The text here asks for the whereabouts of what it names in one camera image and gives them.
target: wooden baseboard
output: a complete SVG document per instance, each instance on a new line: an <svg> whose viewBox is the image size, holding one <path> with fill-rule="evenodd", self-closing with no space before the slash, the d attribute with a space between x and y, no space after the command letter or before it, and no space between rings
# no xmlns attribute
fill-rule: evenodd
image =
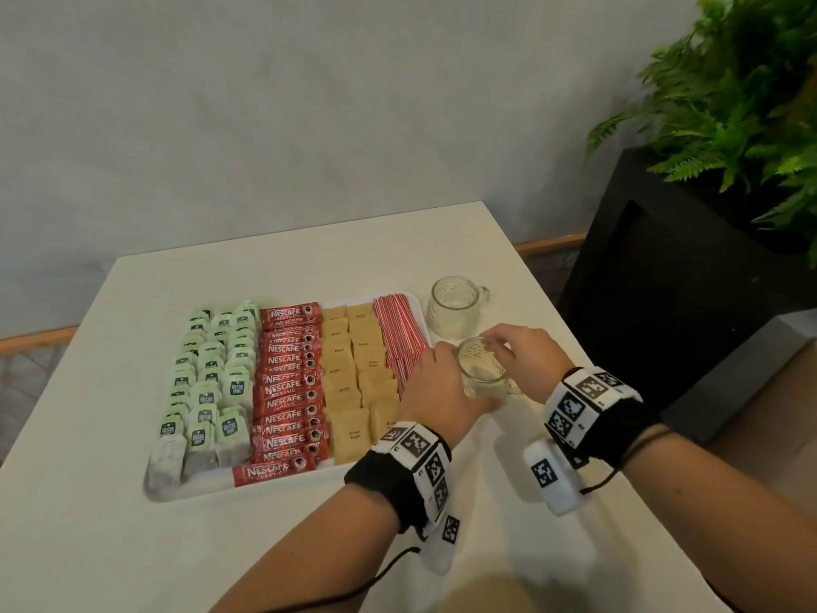
<svg viewBox="0 0 817 613"><path fill-rule="evenodd" d="M29 333L28 335L20 335L15 338L6 338L0 340L0 356L15 355L25 350L32 350L42 347L57 347L63 344L68 344L78 327L65 327L63 329L54 329L53 331L43 331L40 333Z"/></svg>
<svg viewBox="0 0 817 613"><path fill-rule="evenodd" d="M559 236L557 238L540 238L537 241L530 241L529 243L520 243L514 245L516 253L524 260L527 257L535 256L538 253L557 252L560 249L568 249L570 247L578 247L584 243L587 233L580 235Z"/></svg>

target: person's left hand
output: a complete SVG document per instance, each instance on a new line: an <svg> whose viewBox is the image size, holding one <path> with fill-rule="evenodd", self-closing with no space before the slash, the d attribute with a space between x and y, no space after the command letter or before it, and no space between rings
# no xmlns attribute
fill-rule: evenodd
<svg viewBox="0 0 817 613"><path fill-rule="evenodd" d="M456 347L446 341L426 349L400 400L403 421L430 428L442 436L452 450L474 427L477 419L502 406L502 401L495 397L469 398L465 395L455 352Z"/></svg>

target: green fern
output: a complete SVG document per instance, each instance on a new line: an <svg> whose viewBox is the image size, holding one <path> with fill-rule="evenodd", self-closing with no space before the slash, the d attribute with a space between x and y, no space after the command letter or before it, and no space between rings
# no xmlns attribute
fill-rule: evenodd
<svg viewBox="0 0 817 613"><path fill-rule="evenodd" d="M655 50L639 74L648 96L596 125L587 155L641 118L639 132L663 157L649 171L667 182L717 169L721 193L737 180L747 192L776 181L791 195L754 221L775 228L796 221L817 266L817 0L698 6L692 31Z"/></svg>

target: forearm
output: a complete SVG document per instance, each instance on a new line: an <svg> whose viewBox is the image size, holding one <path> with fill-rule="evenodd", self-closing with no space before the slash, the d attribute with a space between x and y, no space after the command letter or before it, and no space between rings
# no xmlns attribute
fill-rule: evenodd
<svg viewBox="0 0 817 613"><path fill-rule="evenodd" d="M817 523L678 435L624 474L718 591L745 613L817 610Z"/></svg>
<svg viewBox="0 0 817 613"><path fill-rule="evenodd" d="M267 551L211 613L261 613L350 592L375 575L399 528L383 496L348 484ZM358 610L363 598L322 610Z"/></svg>

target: person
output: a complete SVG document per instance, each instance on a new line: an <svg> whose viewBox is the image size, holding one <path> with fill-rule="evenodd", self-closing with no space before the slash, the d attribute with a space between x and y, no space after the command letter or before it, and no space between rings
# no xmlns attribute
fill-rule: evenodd
<svg viewBox="0 0 817 613"><path fill-rule="evenodd" d="M536 402L544 403L574 368L543 329L499 324L482 335L508 376ZM453 449L498 406L464 394L454 347L440 342L423 353L406 384L401 415ZM633 444L653 440L623 474L703 577L744 613L817 611L817 521L663 430L655 423L637 435ZM382 494L346 484L267 551L211 613L260 613L348 593L375 575L399 530L400 518ZM358 610L363 598L321 610Z"/></svg>

